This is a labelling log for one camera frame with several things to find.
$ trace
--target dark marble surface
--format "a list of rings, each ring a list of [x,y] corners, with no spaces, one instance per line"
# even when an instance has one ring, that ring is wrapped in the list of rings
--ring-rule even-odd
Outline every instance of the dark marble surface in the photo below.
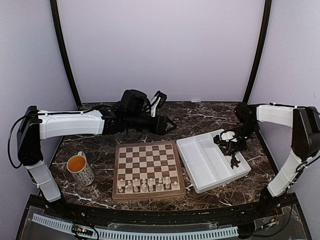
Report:
[[[95,105],[86,104],[84,108],[89,109]],[[181,162],[186,196],[132,202],[115,202],[112,199],[117,144],[171,141],[218,129],[230,129],[239,124],[233,113],[236,105],[231,102],[167,102],[160,112],[176,122],[178,128],[165,136],[144,132],[139,138],[141,133],[135,130],[130,130],[128,136],[126,133],[108,136],[66,136],[50,167],[51,172],[68,202],[86,206],[137,211],[182,211],[257,202],[262,188],[271,181],[274,172],[255,135],[247,142],[249,150],[242,152],[252,168],[250,173],[243,178],[197,194]],[[78,151],[85,152],[95,174],[95,180],[90,186],[77,185],[66,168],[68,159],[76,155]]]

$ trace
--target mug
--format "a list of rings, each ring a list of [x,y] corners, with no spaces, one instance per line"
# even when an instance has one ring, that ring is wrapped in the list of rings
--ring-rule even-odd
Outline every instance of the mug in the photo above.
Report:
[[[95,180],[95,175],[83,151],[71,157],[66,164],[66,168],[73,178],[83,186],[89,186]]]

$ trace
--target black pole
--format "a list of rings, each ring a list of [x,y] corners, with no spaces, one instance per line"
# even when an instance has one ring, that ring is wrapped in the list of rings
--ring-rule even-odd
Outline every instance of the black pole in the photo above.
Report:
[[[58,11],[58,4],[57,0],[50,0],[50,5],[51,5],[51,12],[52,12],[52,18],[53,18],[53,24],[54,24],[54,29],[55,29],[55,34],[56,34],[56,39],[58,41],[58,45],[60,48],[60,54],[61,58],[63,61],[64,69],[66,76],[69,81],[69,85],[73,94],[74,101],[79,108],[82,103],[80,100],[80,96],[77,90],[76,82],[74,79],[74,76],[71,71],[70,63],[69,63],[69,58],[67,54],[67,49],[64,41],[64,36],[62,33],[62,28],[61,28],[61,23],[60,23],[60,18],[59,18],[59,11]]]
[[[253,61],[249,81],[246,86],[245,94],[244,94],[244,97],[242,100],[243,103],[248,103],[252,89],[255,84],[262,52],[264,50],[266,35],[267,35],[269,17],[270,17],[270,12],[271,12],[271,3],[272,3],[272,0],[265,0],[265,2],[264,2],[264,10],[263,10],[263,17],[262,17],[259,40],[258,40],[258,44],[256,47],[256,52],[255,52],[255,56],[254,56],[254,61]]]

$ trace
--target plastic box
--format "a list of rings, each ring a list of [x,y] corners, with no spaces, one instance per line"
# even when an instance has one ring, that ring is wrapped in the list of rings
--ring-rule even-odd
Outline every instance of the plastic box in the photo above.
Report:
[[[231,168],[231,156],[224,156],[213,137],[223,129],[176,141],[181,159],[194,186],[200,194],[246,176],[251,167],[240,152],[235,154],[239,167]]]

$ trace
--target wooden chessboard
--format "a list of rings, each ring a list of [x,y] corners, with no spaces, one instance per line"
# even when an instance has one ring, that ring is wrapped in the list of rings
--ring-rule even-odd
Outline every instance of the wooden chessboard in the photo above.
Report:
[[[146,190],[142,187],[143,180],[146,181]],[[139,201],[184,195],[186,189],[175,141],[116,146],[112,191],[114,200]]]

